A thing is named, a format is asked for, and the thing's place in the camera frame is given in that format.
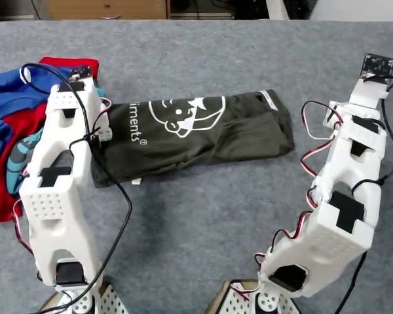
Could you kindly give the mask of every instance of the white printed logo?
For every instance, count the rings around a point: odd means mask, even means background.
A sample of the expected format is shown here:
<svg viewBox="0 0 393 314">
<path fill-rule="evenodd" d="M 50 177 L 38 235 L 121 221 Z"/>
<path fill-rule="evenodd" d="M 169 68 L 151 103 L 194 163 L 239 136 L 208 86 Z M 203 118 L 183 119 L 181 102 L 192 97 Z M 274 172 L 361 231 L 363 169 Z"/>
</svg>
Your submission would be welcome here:
<svg viewBox="0 0 393 314">
<path fill-rule="evenodd" d="M 183 139 L 192 131 L 212 129 L 224 113 L 225 97 L 212 98 L 210 108 L 206 108 L 203 97 L 190 101 L 150 101 L 149 108 L 153 118 L 164 124 L 167 132 Z"/>
</svg>

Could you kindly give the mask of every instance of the clothing pile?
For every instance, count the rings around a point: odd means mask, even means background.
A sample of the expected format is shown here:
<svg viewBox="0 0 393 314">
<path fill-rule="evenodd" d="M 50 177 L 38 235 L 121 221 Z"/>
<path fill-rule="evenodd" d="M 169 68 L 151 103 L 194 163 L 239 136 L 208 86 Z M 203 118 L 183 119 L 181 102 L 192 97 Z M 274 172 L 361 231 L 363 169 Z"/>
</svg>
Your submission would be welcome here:
<svg viewBox="0 0 393 314">
<path fill-rule="evenodd" d="M 99 62 L 94 59 L 67 59 L 44 57 L 40 63 L 47 64 L 65 78 L 72 70 L 89 66 L 98 76 Z M 23 167 L 28 155 L 41 137 L 45 121 L 47 94 L 31 88 L 26 80 L 43 91 L 61 84 L 60 79 L 43 69 L 29 68 L 21 74 L 20 69 L 0 73 L 0 222 L 11 220 L 12 208 L 17 199 Z M 16 206 L 17 215 L 21 210 Z"/>
</svg>

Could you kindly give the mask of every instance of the dot pattern on plastic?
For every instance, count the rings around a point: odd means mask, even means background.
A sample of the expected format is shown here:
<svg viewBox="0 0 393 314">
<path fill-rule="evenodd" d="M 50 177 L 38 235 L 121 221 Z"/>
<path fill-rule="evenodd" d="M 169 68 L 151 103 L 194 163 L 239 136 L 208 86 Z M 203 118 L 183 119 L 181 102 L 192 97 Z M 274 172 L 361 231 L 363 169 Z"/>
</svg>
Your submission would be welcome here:
<svg viewBox="0 0 393 314">
<path fill-rule="evenodd" d="M 59 194 L 33 194 L 29 196 L 29 202 L 35 218 L 39 220 L 61 219 L 64 216 Z"/>
</svg>

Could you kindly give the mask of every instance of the black cable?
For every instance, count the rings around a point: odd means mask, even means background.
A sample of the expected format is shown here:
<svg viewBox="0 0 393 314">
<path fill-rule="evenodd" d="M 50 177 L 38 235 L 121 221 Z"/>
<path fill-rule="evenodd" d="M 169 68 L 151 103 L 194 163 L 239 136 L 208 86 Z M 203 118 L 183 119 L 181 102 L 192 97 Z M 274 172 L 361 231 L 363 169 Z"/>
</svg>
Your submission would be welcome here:
<svg viewBox="0 0 393 314">
<path fill-rule="evenodd" d="M 377 78 L 378 79 L 381 79 L 381 78 L 385 79 L 386 78 L 386 79 L 392 79 L 393 80 L 393 75 L 374 75 L 374 76 L 369 77 L 367 79 L 365 78 L 364 82 L 367 82 L 369 80 L 374 80 L 374 79 L 377 79 Z M 386 91 L 389 92 L 392 88 L 393 88 L 393 83 L 389 85 L 389 87 L 387 88 Z M 393 142 L 393 131 L 392 131 L 392 128 L 390 127 L 390 124 L 388 123 L 387 114 L 386 114 L 386 103 L 384 102 L 384 99 L 381 99 L 381 112 L 383 114 L 383 120 L 384 120 L 384 123 L 386 125 L 387 132 L 388 132 L 388 134 L 389 134 L 389 136 L 390 136 L 390 138 L 391 138 L 391 140 Z M 383 175 L 381 178 L 379 178 L 377 180 L 371 180 L 371 179 L 361 180 L 361 181 L 359 181 L 358 183 L 356 183 L 352 187 L 351 192 L 353 194 L 354 191 L 363 183 L 375 183 L 375 184 L 378 184 L 378 185 L 382 186 L 384 184 L 384 182 L 389 177 L 391 177 L 392 175 L 393 175 L 393 168 L 386 175 Z M 340 312 L 341 312 L 342 308 L 344 307 L 346 301 L 349 299 L 349 296 L 351 295 L 351 292 L 354 290 L 356 278 L 357 278 L 357 276 L 358 276 L 358 274 L 359 274 L 359 272 L 361 270 L 362 265 L 364 264 L 364 261 L 365 261 L 366 257 L 367 257 L 367 252 L 363 253 L 363 255 L 361 256 L 360 262 L 356 266 L 354 275 L 352 276 L 351 284 L 350 284 L 350 286 L 349 286 L 349 288 L 348 288 L 344 298 L 342 299 L 342 302 L 339 304 L 338 308 L 336 309 L 335 314 L 340 314 Z"/>
<path fill-rule="evenodd" d="M 369 81 L 369 80 L 375 80 L 375 79 L 392 79 L 393 80 L 393 75 L 373 75 L 372 77 L 369 77 L 369 78 L 365 78 L 364 79 L 364 82 L 367 82 L 367 81 Z M 389 86 L 388 86 L 388 88 L 387 88 L 387 92 L 389 92 L 391 89 L 393 88 L 393 83 L 392 84 L 390 84 Z M 389 124 L 389 122 L 388 122 L 388 119 L 387 119 L 387 113 L 386 113 L 386 103 L 385 103 L 385 100 L 384 99 L 381 99 L 381 113 L 383 114 L 383 120 L 384 120 L 384 124 L 385 124 L 385 126 L 386 126 L 386 129 L 387 129 L 387 133 L 389 134 L 389 136 L 390 136 L 390 139 L 392 140 L 392 142 L 393 142 L 393 131 L 392 131 L 392 128 L 390 127 L 390 124 Z M 363 183 L 375 183 L 375 184 L 378 184 L 379 186 L 382 186 L 383 184 L 384 184 L 384 182 L 388 179 L 388 178 L 390 178 L 391 176 L 393 175 L 393 167 L 392 167 L 392 169 L 386 174 L 386 175 L 383 175 L 382 177 L 380 177 L 380 178 L 378 178 L 377 180 L 373 180 L 373 179 L 364 179 L 364 180 L 361 180 L 361 181 L 359 181 L 359 182 L 357 182 L 353 187 L 352 187 L 352 189 L 351 189 L 351 193 L 352 194 L 354 194 L 354 192 L 355 192 L 355 190 L 361 185 L 361 184 L 363 184 Z"/>
<path fill-rule="evenodd" d="M 196 18 L 197 20 L 200 20 L 200 16 L 199 16 L 199 4 L 198 4 L 198 0 L 193 0 L 194 4 L 195 4 L 195 9 L 196 9 Z"/>
<path fill-rule="evenodd" d="M 131 217 L 131 213 L 132 213 L 132 202 L 130 199 L 130 196 L 128 195 L 128 193 L 125 191 L 125 189 L 122 187 L 122 185 L 112 176 L 112 174 L 110 174 L 110 172 L 106 169 L 106 167 L 103 165 L 103 163 L 99 160 L 99 158 L 97 157 L 97 155 L 94 152 L 94 147 L 93 147 L 93 143 L 96 141 L 96 137 L 94 137 L 94 134 L 90 132 L 90 128 L 88 125 L 88 119 L 87 119 L 87 113 L 86 113 L 86 108 L 84 107 L 83 102 L 81 101 L 78 93 L 71 87 L 71 85 L 69 84 L 69 82 L 61 75 L 59 74 L 59 72 L 55 71 L 54 69 L 47 67 L 45 65 L 42 64 L 38 64 L 38 63 L 27 63 L 25 65 L 22 66 L 21 68 L 21 73 L 23 76 L 24 73 L 24 69 L 26 67 L 37 67 L 40 69 L 44 69 L 46 71 L 49 71 L 51 73 L 53 73 L 54 75 L 56 75 L 58 78 L 60 78 L 69 88 L 69 90 L 74 94 L 74 96 L 76 97 L 77 101 L 79 102 L 79 105 L 83 111 L 83 117 L 84 117 L 84 124 L 85 124 L 85 128 L 86 128 L 86 134 L 84 135 L 83 138 L 78 139 L 72 143 L 70 143 L 69 148 L 71 148 L 72 144 L 74 143 L 78 143 L 79 141 L 86 141 L 89 144 L 90 147 L 90 151 L 92 153 L 93 158 L 95 159 L 97 165 L 99 167 L 102 168 L 103 172 L 105 172 L 105 174 L 108 176 L 109 180 L 111 180 L 116 186 L 117 188 L 121 191 L 122 195 L 124 196 L 125 200 L 128 203 L 128 212 L 125 216 L 124 222 L 122 223 L 122 226 L 108 252 L 108 254 L 105 257 L 105 260 L 103 261 L 102 265 L 100 266 L 100 269 L 98 270 L 98 272 L 96 273 L 95 277 L 93 278 L 93 280 L 91 280 L 91 282 L 88 284 L 88 286 L 83 290 L 82 293 L 80 293 L 80 295 L 78 295 L 78 297 L 76 297 L 74 300 L 70 301 L 67 304 L 64 305 L 59 305 L 59 306 L 54 306 L 54 307 L 50 307 L 49 309 L 44 309 L 35 313 L 31 313 L 31 314 L 44 314 L 44 313 L 49 313 L 51 311 L 57 311 L 57 310 L 66 310 L 69 306 L 76 304 L 78 301 L 81 300 L 81 298 L 83 296 L 85 296 L 85 294 L 87 292 L 89 292 L 89 290 L 94 286 L 94 284 L 98 281 L 98 279 L 100 278 L 101 274 L 103 273 L 107 263 L 109 262 L 109 260 L 112 257 L 113 252 L 115 251 L 115 248 L 118 245 L 118 242 L 122 236 L 122 234 L 125 231 L 126 225 L 128 224 L 128 221 L 130 220 Z M 41 276 L 37 273 L 37 278 L 38 280 L 41 280 Z"/>
<path fill-rule="evenodd" d="M 339 304 L 338 308 L 336 309 L 335 314 L 340 314 L 340 312 L 341 312 L 342 308 L 344 307 L 346 301 L 348 301 L 349 296 L 351 295 L 351 292 L 354 290 L 356 278 L 358 277 L 358 274 L 359 274 L 359 272 L 361 270 L 361 267 L 364 264 L 366 258 L 367 258 L 367 252 L 364 252 L 361 255 L 361 259 L 358 262 L 358 265 L 356 266 L 356 269 L 354 271 L 354 275 L 352 276 L 352 279 L 351 279 L 351 284 L 349 285 L 349 288 L 348 288 L 345 296 L 343 297 L 342 302 Z"/>
<path fill-rule="evenodd" d="M 42 20 L 42 18 L 39 16 L 39 13 L 38 13 L 38 10 L 37 10 L 37 6 L 33 2 L 33 0 L 31 0 L 31 4 L 32 4 L 32 8 L 34 9 L 34 11 L 35 11 L 35 13 L 36 13 L 36 15 L 38 17 L 38 20 Z"/>
<path fill-rule="evenodd" d="M 70 302 L 73 301 L 73 298 L 66 291 L 62 291 L 62 293 L 70 298 Z M 55 314 L 61 314 L 61 313 L 65 312 L 65 311 L 66 311 L 66 309 L 62 309 L 61 311 L 59 311 L 59 312 L 57 312 Z"/>
</svg>

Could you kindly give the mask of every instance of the white plastic bracket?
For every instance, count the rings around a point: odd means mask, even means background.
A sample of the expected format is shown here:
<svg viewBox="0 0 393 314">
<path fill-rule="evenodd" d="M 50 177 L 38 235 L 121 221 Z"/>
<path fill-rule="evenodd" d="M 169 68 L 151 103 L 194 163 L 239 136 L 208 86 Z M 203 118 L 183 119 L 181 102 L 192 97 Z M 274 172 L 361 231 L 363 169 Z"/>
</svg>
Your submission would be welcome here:
<svg viewBox="0 0 393 314">
<path fill-rule="evenodd" d="M 84 90 L 77 93 L 82 100 L 92 128 L 100 112 L 100 99 L 93 78 L 83 80 Z M 20 197 L 29 220 L 29 240 L 37 269 L 43 283 L 55 285 L 57 251 L 69 251 L 83 266 L 84 276 L 90 282 L 98 272 L 101 262 L 96 252 L 92 232 L 83 218 L 78 188 L 89 178 L 91 152 L 86 141 L 72 146 L 73 167 L 69 175 L 59 175 L 53 186 L 41 186 L 41 171 L 50 167 L 57 156 L 69 148 L 74 140 L 85 133 L 84 116 L 79 102 L 71 92 L 59 92 L 59 86 L 51 88 L 46 109 L 47 119 L 41 140 L 36 145 L 28 167 Z M 73 117 L 66 118 L 64 109 L 74 109 Z M 102 284 L 99 278 L 92 293 Z"/>
<path fill-rule="evenodd" d="M 354 199 L 364 206 L 364 217 L 356 219 L 352 231 L 338 227 L 340 209 L 329 204 L 334 186 L 345 183 L 350 188 L 363 179 L 377 180 L 380 163 L 384 157 L 386 132 L 380 126 L 377 133 L 354 121 L 355 119 L 380 119 L 376 106 L 385 98 L 387 85 L 360 79 L 349 103 L 331 102 L 330 107 L 342 117 L 342 125 L 334 131 L 326 164 L 314 178 L 312 199 L 317 208 L 307 218 L 299 236 L 292 240 L 280 239 L 268 250 L 261 270 L 259 284 L 278 290 L 290 298 L 312 296 L 334 282 L 346 265 L 371 247 L 374 228 L 379 219 L 381 187 L 364 183 L 354 191 Z M 324 125 L 333 129 L 336 114 L 327 112 Z M 354 142 L 365 149 L 361 155 L 351 154 Z M 301 286 L 291 291 L 274 279 L 278 269 L 293 266 L 302 269 L 306 278 Z"/>
</svg>

